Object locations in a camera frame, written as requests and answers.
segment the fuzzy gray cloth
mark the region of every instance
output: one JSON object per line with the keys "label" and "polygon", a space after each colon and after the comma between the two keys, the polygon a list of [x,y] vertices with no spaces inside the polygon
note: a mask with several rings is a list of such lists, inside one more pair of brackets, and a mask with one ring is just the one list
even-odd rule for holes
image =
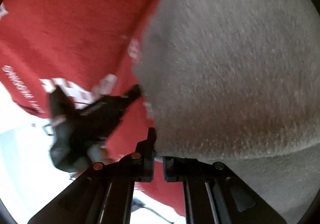
{"label": "fuzzy gray cloth", "polygon": [[311,0],[161,0],[135,73],[161,155],[222,160],[296,223],[320,188]]}

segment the blurred black robotic gripper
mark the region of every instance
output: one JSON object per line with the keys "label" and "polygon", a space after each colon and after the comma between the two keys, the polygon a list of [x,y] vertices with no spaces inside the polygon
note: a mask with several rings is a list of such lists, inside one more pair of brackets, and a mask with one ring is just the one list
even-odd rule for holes
{"label": "blurred black robotic gripper", "polygon": [[[69,172],[89,168],[28,224],[130,223],[135,182],[153,180],[156,130],[149,128],[135,152],[113,164],[94,162],[88,150],[108,137],[140,95],[139,86],[134,86],[124,96],[104,96],[82,110],[76,110],[59,88],[50,95],[54,165]],[[187,224],[286,224],[225,164],[165,156],[162,160],[164,179],[183,183]]]}

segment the red fabric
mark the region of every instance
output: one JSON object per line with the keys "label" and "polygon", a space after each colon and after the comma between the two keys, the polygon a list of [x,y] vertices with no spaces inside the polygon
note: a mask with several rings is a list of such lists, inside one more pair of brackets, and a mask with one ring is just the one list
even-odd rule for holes
{"label": "red fabric", "polygon": [[[0,81],[26,111],[49,117],[47,92],[60,85],[77,106],[104,87],[124,93],[137,83],[131,67],[158,0],[4,0],[0,9]],[[143,99],[131,106],[107,142],[114,158],[146,139],[152,121]],[[163,181],[162,165],[144,192],[184,215],[182,185]]]}

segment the screw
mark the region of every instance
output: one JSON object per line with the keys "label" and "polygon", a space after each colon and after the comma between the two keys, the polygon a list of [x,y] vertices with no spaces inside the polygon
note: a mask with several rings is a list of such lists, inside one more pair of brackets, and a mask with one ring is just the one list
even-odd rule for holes
{"label": "screw", "polygon": [[221,162],[215,162],[213,165],[217,170],[222,170],[224,168],[224,164]]}
{"label": "screw", "polygon": [[141,154],[140,154],[140,153],[137,153],[137,152],[132,153],[132,154],[131,154],[131,158],[132,158],[132,159],[140,159],[140,158],[141,158]]}
{"label": "screw", "polygon": [[94,163],[93,164],[93,169],[96,171],[102,170],[104,167],[104,164],[102,162]]}

